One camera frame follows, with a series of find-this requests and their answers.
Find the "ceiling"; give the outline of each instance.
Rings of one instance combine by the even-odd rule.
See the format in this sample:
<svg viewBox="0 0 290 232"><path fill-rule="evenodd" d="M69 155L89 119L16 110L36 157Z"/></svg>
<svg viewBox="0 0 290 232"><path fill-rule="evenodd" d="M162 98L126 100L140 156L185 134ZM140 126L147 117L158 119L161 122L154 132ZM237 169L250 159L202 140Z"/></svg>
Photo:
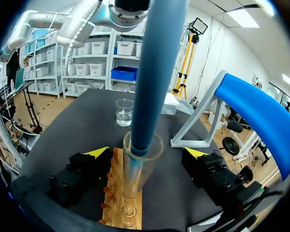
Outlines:
<svg viewBox="0 0 290 232"><path fill-rule="evenodd" d="M254 0L190 0L197 8L221 22L241 38L256 54L270 75L270 82L290 92L290 86L282 80L282 74L290 77L290 41L275 18L269 18L261 8L246 8L260 26L242 28L228 14L243 6L255 4Z"/></svg>

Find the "wooden floor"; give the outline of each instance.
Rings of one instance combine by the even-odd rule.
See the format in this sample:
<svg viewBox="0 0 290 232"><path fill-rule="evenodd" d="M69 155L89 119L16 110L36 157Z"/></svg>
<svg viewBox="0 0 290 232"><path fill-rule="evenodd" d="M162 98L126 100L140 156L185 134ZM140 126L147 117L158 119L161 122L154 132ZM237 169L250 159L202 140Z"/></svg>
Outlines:
<svg viewBox="0 0 290 232"><path fill-rule="evenodd" d="M43 95L43 94L40 94L38 96L37 94L34 94L34 93L31 93L30 96L35 104L35 110L36 110L36 113L38 114L39 121L43 128L42 133L45 130L47 130L47 126L75 99L74 97L63 98L63 96L57 99L57 97L55 96ZM18 94L14 99L14 103L16 106L15 117L19 118L21 120L23 127L26 127L29 130L30 129L29 124L31 123L31 121L30 121L27 108L25 106L24 95ZM207 122L207 119L208 119L208 115L203 114L201 116L202 123L205 125L207 130L210 130L211 125ZM218 147L222 147L221 141L227 133L228 133L228 129L226 127L223 127L221 130L216 131L216 134L214 136L214 141ZM249 138L251 134L252 134L251 130L244 129L242 133L238 134L238 136L243 142L246 142L246 140ZM261 156L261 151L259 148L257 148L256 152L254 153L255 153L255 156L259 155L260 157L263 157L263 155ZM261 166L261 163L262 163L261 160L257 161L255 164L255 167L253 167L251 165L251 158L246 159L240 164L234 164L234 160L232 160L232 156L230 154L226 154L224 158L230 170L234 172L235 174L239 173L242 167L244 167L245 165L248 165L253 171L253 174L254 174L253 180L256 180L262 184L265 183L263 180L277 168L277 165L273 157L271 157L269 161L263 167ZM280 173L278 173L271 181L269 181L267 185L274 182L277 178L280 178ZM266 215L268 214L270 210L271 209L268 208L260 213L259 220L258 220L259 223L263 218L266 217Z"/></svg>

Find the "wooden test tube rack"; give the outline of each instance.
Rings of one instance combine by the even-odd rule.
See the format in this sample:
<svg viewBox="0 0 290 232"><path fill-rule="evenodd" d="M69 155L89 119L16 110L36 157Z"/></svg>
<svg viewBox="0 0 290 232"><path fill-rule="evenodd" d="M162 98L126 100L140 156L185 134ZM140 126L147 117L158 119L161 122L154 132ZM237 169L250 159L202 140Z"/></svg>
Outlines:
<svg viewBox="0 0 290 232"><path fill-rule="evenodd" d="M99 223L125 229L142 229L142 191L136 198L126 199L122 195L124 189L123 149L113 149L111 170L108 173L102 220Z"/></svg>

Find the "yellow tripod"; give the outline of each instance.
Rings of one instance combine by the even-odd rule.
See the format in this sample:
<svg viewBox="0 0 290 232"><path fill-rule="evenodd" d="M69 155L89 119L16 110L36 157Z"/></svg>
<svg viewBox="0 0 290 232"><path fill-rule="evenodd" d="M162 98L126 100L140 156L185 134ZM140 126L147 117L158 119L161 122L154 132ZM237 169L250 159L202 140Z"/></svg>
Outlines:
<svg viewBox="0 0 290 232"><path fill-rule="evenodd" d="M180 84L179 86L179 97L181 98L183 95L183 90L185 91L185 100L187 101L187 90L186 90L186 81L187 81L187 76L189 75L189 71L191 68L191 62L192 62L192 58L194 55L194 47L195 47L195 43L192 46L192 50L191 50L191 54L190 54L190 58L189 58L189 62L188 62L188 67L187 67L187 71L186 74L184 74L184 82L182 84Z"/></svg>
<svg viewBox="0 0 290 232"><path fill-rule="evenodd" d="M198 42L197 34L194 35L194 33L190 32L188 47L187 47L187 50L186 50L186 54L185 54L184 62L183 62L183 65L182 65L182 69L178 73L178 79L177 79L176 88L174 88L172 90L172 93L174 95L177 95L179 98L182 97L183 91L184 91L185 92L185 100L187 100L186 81L187 81L187 77L189 75L189 71L190 71L190 68L191 68L191 63L192 63L192 59L193 59L193 55L194 55L195 45L196 45L197 42ZM182 75L183 75L183 72L184 72L184 69L185 69L185 65L186 65L186 62L187 62L188 54L189 54L189 51L190 51L191 43L193 43L193 46L192 46L192 50L191 50L191 53L190 53L190 58L189 58L189 62L188 62L187 71L186 71L186 74L184 74L184 82L182 84L180 84L181 78L182 78Z"/></svg>
<svg viewBox="0 0 290 232"><path fill-rule="evenodd" d="M183 72L184 72L184 69L185 69L186 61L187 61L187 58L188 58L188 54L189 54L189 50L190 50L190 46L191 46L191 42L192 42L192 37L193 37L193 33L190 32L188 47L187 47L187 50L186 50L186 54L185 54L184 62L183 62L183 65L182 65L182 69L178 73L176 88L174 88L171 91L174 95L178 95L178 93L179 93L178 89L179 89L179 86L180 86L180 81L181 81L181 78L182 78L182 75L183 75Z"/></svg>

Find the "ceiling light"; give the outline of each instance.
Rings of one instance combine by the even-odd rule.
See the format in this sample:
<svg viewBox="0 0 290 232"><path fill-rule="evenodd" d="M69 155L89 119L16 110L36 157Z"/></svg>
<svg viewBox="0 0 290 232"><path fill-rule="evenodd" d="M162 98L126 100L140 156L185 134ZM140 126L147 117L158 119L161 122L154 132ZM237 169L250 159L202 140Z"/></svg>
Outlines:
<svg viewBox="0 0 290 232"><path fill-rule="evenodd" d="M268 0L255 0L255 2L263 9L263 11L269 16L275 15L275 8L273 4Z"/></svg>
<svg viewBox="0 0 290 232"><path fill-rule="evenodd" d="M227 12L243 28L260 28L257 22L244 9Z"/></svg>
<svg viewBox="0 0 290 232"><path fill-rule="evenodd" d="M287 77L285 74L282 74L282 79L290 85L290 77Z"/></svg>

